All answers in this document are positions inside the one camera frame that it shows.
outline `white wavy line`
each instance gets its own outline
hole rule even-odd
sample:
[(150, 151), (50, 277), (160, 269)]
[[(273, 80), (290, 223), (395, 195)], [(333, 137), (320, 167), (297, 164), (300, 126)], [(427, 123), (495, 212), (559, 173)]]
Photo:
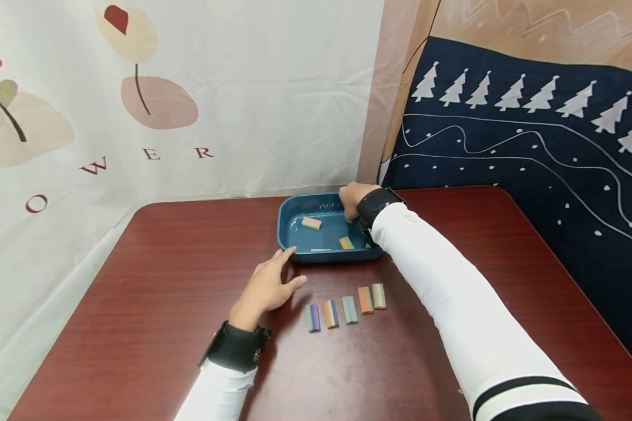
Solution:
[[(472, 6), (470, 8), (470, 10), (466, 10), (468, 7), (468, 4), (464, 4), (463, 8), (462, 8), (462, 20), (464, 23), (467, 23), (468, 21), (472, 20), (475, 15), (477, 14), (477, 12), (479, 12), (479, 9), (481, 9), (483, 7), (485, 0), (481, 0), (480, 3), (476, 4), (475, 6)], [(515, 10), (515, 8), (517, 6), (519, 6), (520, 4), (524, 5), (524, 7), (527, 9), (528, 12), (528, 16), (529, 16), (529, 25), (530, 25), (530, 29), (528, 31), (525, 31), (525, 34), (527, 34), (528, 32), (530, 32), (531, 30), (535, 29), (534, 26), (536, 26), (539, 22), (542, 22), (545, 19), (551, 18), (554, 15), (557, 14), (564, 14), (567, 18), (567, 22), (568, 22), (568, 30), (569, 30), (569, 34), (575, 34), (578, 31), (581, 31), (583, 29), (585, 29), (586, 27), (592, 25), (593, 23), (599, 21), (599, 19), (605, 17), (605, 16), (609, 16), (613, 19), (613, 22), (615, 24), (615, 28), (616, 28), (616, 32), (618, 34), (618, 38), (623, 38), (623, 36), (627, 36), (632, 34), (632, 30), (628, 31), (628, 32), (623, 32), (623, 28), (620, 25), (620, 19), (618, 17), (618, 15), (613, 12), (606, 12), (603, 13), (601, 15), (599, 15), (598, 17), (592, 19), (590, 22), (584, 24), (581, 27), (576, 28), (575, 30), (572, 30), (572, 19), (571, 19), (571, 14), (569, 13), (569, 11), (567, 9), (559, 9), (559, 10), (555, 10), (555, 12), (549, 13), (545, 16), (543, 16), (542, 18), (537, 19), (536, 21), (532, 21), (532, 17), (531, 17), (531, 12), (529, 10), (529, 7), (524, 4), (524, 3), (519, 3), (517, 5), (515, 5), (515, 7), (511, 8), (510, 10), (508, 10), (508, 12), (506, 12), (506, 14), (502, 15), (501, 14), (501, 9), (499, 8), (499, 2), (498, 0), (494, 0), (494, 8), (496, 9), (496, 14), (498, 15), (499, 19), (506, 19), (508, 17), (508, 15), (510, 15), (513, 10)]]
[(469, 117), (469, 116), (463, 116), (463, 115), (435, 115), (435, 114), (417, 114), (417, 113), (412, 113), (412, 114), (405, 114), (403, 116), (404, 117), (405, 116), (424, 116), (424, 117), (439, 117), (439, 118), (452, 117), (452, 118), (455, 118), (455, 119), (467, 119), (467, 120), (479, 120), (479, 121), (496, 121), (498, 123), (515, 123), (515, 124), (524, 124), (524, 125), (541, 125), (541, 126), (548, 126), (548, 127), (559, 127), (561, 129), (567, 130), (568, 132), (572, 132), (576, 136), (581, 137), (581, 138), (585, 139), (586, 141), (590, 142), (592, 144), (592, 146), (595, 146), (597, 149), (599, 149), (599, 151), (601, 151), (602, 154), (604, 154), (604, 156), (607, 157), (613, 163), (613, 165), (615, 165), (615, 167), (618, 167), (618, 169), (620, 169), (622, 172), (624, 172), (627, 175), (629, 175), (630, 177), (632, 177), (632, 173), (629, 172), (627, 169), (625, 169), (621, 164), (618, 164), (618, 162), (615, 159), (613, 159), (611, 155), (607, 154), (607, 152), (601, 146), (599, 146), (597, 143), (591, 141), (590, 138), (587, 138), (587, 137), (583, 136), (582, 134), (578, 133), (576, 130), (573, 130), (573, 129), (569, 128), (569, 127), (566, 127), (565, 125), (554, 124), (554, 123), (534, 123), (532, 121), (479, 119), (477, 117)]
[(566, 167), (566, 168), (575, 168), (575, 169), (588, 169), (588, 170), (603, 170), (605, 172), (608, 172), (610, 174), (610, 176), (613, 177), (613, 180), (616, 183), (617, 186), (617, 205), (618, 205), (618, 213), (620, 213), (620, 216), (623, 218), (623, 220), (625, 220), (625, 222), (627, 222), (627, 226), (629, 226), (632, 229), (632, 226), (630, 226), (630, 224), (632, 223), (632, 221), (630, 220), (630, 218), (628, 218), (625, 214), (625, 212), (623, 211), (623, 199), (622, 199), (622, 186), (620, 183), (620, 180), (618, 179), (618, 176), (612, 172), (610, 169), (608, 168), (604, 168), (604, 167), (578, 167), (578, 165), (569, 165), (569, 164), (564, 164), (561, 161), (559, 161), (557, 158), (555, 158), (554, 155), (551, 154), (550, 150), (548, 150), (547, 145), (545, 144), (545, 139), (543, 138), (543, 136), (541, 135), (541, 133), (535, 132), (535, 130), (531, 130), (530, 132), (522, 132), (522, 133), (517, 133), (515, 134), (515, 136), (513, 137), (509, 137), (506, 140), (502, 141), (502, 142), (498, 142), (495, 145), (492, 145), (486, 149), (483, 149), (481, 151), (469, 151), (468, 150), (468, 146), (466, 144), (466, 132), (464, 132), (463, 128), (461, 128), (461, 126), (457, 126), (457, 125), (452, 125), (452, 126), (448, 126), (445, 127), (444, 129), (440, 130), (440, 132), (437, 132), (436, 134), (431, 134), (431, 137), (427, 137), (426, 139), (423, 139), (422, 141), (416, 143), (415, 145), (410, 145), (410, 143), (407, 140), (407, 137), (405, 137), (405, 130), (404, 130), (404, 122), (401, 122), (401, 129), (402, 129), (402, 133), (403, 133), (403, 139), (405, 141), (405, 145), (407, 145), (408, 147), (415, 147), (415, 146), (419, 146), (421, 145), (423, 142), (426, 142), (428, 139), (433, 138), (435, 136), (437, 136), (438, 134), (444, 132), (447, 129), (459, 129), (459, 131), (463, 134), (463, 150), (466, 151), (466, 154), (481, 154), (483, 152), (486, 152), (488, 150), (491, 150), (499, 145), (502, 145), (503, 143), (510, 141), (512, 139), (515, 139), (516, 137), (520, 137), (523, 134), (527, 134), (527, 133), (532, 133), (532, 134), (536, 134), (536, 136), (538, 137), (538, 140), (541, 141), (542, 145), (543, 145), (543, 149), (545, 150), (545, 153), (548, 154), (548, 156), (550, 156), (550, 159), (554, 160), (555, 163), (561, 165), (561, 167)]
[(600, 218), (596, 213), (592, 212), (592, 209), (590, 209), (590, 207), (588, 207), (588, 205), (585, 202), (583, 202), (583, 200), (578, 196), (578, 194), (576, 194), (576, 192), (573, 191), (571, 186), (569, 186), (569, 184), (566, 181), (564, 181), (564, 179), (561, 178), (559, 176), (559, 174), (557, 174), (551, 168), (547, 167), (547, 165), (543, 164), (541, 161), (537, 161), (537, 160), (535, 160), (533, 158), (525, 158), (523, 156), (442, 156), (442, 155), (429, 155), (429, 154), (402, 154), (402, 155), (396, 155), (395, 157), (391, 158), (391, 160), (396, 160), (396, 159), (402, 158), (404, 156), (428, 156), (430, 158), (450, 158), (450, 159), (463, 159), (463, 160), (520, 159), (520, 160), (532, 161), (533, 163), (537, 163), (538, 165), (541, 165), (543, 168), (547, 169), (548, 171), (553, 173), (557, 178), (559, 178), (559, 180), (561, 180), (561, 182), (564, 183), (564, 185), (567, 187), (567, 189), (569, 189), (569, 191), (572, 192), (574, 196), (576, 196), (578, 201), (588, 210), (588, 212), (590, 212), (592, 214), (592, 216), (595, 217), (596, 220), (598, 220), (599, 222), (603, 223), (605, 226), (609, 227), (610, 229), (614, 230), (615, 232), (618, 232), (619, 234), (622, 234), (623, 236), (625, 236), (628, 239), (632, 240), (632, 236), (631, 235), (629, 235), (626, 232), (623, 232), (623, 231), (617, 229), (616, 227), (614, 227), (612, 225), (609, 225), (606, 221), (604, 221), (602, 218)]

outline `black wrist strap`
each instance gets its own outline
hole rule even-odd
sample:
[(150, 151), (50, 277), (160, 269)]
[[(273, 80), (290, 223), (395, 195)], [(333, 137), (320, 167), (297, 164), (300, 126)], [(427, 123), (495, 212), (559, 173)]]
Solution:
[(370, 244), (374, 244), (370, 232), (372, 231), (375, 219), (377, 219), (377, 215), (391, 203), (406, 204), (405, 200), (397, 195), (395, 191), (388, 187), (386, 189), (380, 187), (366, 194), (357, 205), (356, 210), (360, 214), (359, 228)]
[(257, 367), (260, 352), (267, 347), (271, 335), (272, 331), (259, 326), (254, 332), (249, 332), (224, 322), (206, 349), (199, 367), (208, 359), (220, 367), (249, 372)]

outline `black stripe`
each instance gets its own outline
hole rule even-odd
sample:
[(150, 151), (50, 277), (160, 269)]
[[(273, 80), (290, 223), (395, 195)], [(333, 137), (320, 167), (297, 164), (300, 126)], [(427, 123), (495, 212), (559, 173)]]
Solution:
[(603, 421), (594, 408), (580, 402), (541, 402), (499, 413), (492, 421)]
[(555, 377), (528, 376), (528, 377), (512, 378), (511, 380), (507, 380), (502, 383), (499, 383), (498, 385), (490, 387), (488, 390), (485, 390), (484, 393), (481, 394), (477, 399), (475, 399), (475, 404), (473, 405), (473, 420), (477, 420), (478, 411), (480, 411), (480, 408), (489, 399), (494, 398), (494, 396), (496, 395), (500, 395), (504, 392), (507, 392), (508, 390), (516, 389), (517, 387), (522, 387), (522, 386), (529, 386), (529, 385), (562, 386), (578, 393), (578, 391), (574, 389), (571, 385), (569, 385), (569, 383), (565, 381), (561, 381), (559, 380), (559, 378), (555, 378)]

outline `chalk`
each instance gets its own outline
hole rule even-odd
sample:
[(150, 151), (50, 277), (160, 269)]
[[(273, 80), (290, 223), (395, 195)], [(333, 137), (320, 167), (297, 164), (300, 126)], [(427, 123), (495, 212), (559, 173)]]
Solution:
[(359, 300), (360, 300), (360, 313), (368, 315), (373, 313), (374, 307), (372, 306), (372, 298), (370, 297), (370, 288), (359, 288)]
[(386, 308), (386, 296), (384, 295), (384, 284), (372, 284), (372, 296), (375, 299), (375, 309)]
[(325, 318), (325, 325), (328, 326), (329, 329), (339, 327), (337, 307), (335, 307), (334, 300), (328, 300), (323, 303), (323, 317)]
[(351, 240), (349, 240), (348, 237), (339, 239), (339, 245), (341, 245), (343, 249), (347, 249), (347, 250), (354, 248), (354, 244), (351, 244)]
[(344, 308), (344, 319), (347, 325), (355, 325), (358, 322), (356, 306), (352, 296), (342, 297), (342, 307)]
[(309, 332), (321, 331), (321, 321), (318, 318), (318, 306), (315, 304), (307, 305), (307, 328)]
[(321, 221), (306, 216), (302, 218), (302, 226), (306, 229), (318, 231), (321, 229)]

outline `blue tray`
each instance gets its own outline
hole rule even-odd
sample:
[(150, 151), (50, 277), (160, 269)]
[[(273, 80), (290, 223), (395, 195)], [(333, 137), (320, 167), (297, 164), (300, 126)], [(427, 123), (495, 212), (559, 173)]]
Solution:
[[(303, 227), (302, 218), (305, 216), (320, 220), (321, 230)], [(339, 239), (344, 236), (349, 237), (354, 249), (342, 249)], [(358, 228), (358, 221), (344, 221), (344, 207), (336, 192), (291, 196), (286, 199), (278, 209), (276, 240), (284, 250), (297, 246), (297, 251), (290, 257), (295, 263), (374, 260), (383, 254), (378, 246), (365, 248), (366, 240)]]

